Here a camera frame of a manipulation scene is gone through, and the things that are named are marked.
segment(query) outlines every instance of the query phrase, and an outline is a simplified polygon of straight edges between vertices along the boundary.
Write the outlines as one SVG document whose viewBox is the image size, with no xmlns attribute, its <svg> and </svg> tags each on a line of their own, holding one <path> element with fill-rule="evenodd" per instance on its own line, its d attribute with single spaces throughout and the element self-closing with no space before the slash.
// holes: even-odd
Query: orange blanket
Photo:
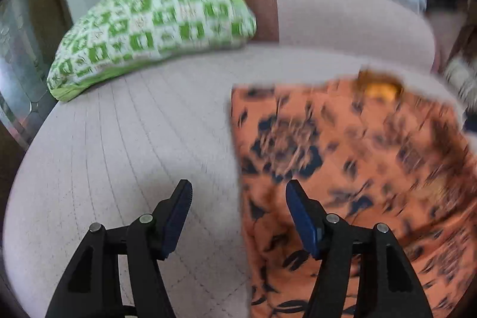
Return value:
<svg viewBox="0 0 477 318">
<path fill-rule="evenodd" d="M 348 223 L 383 222 L 405 248 L 436 318 L 476 272 L 476 159 L 452 108 L 405 92 L 365 99 L 349 80 L 321 87 L 236 87 L 232 113 L 252 273 L 251 316 L 301 317 L 320 262 L 303 250 L 285 201 L 298 179 Z M 359 260 L 343 310 L 352 316 Z"/>
</svg>

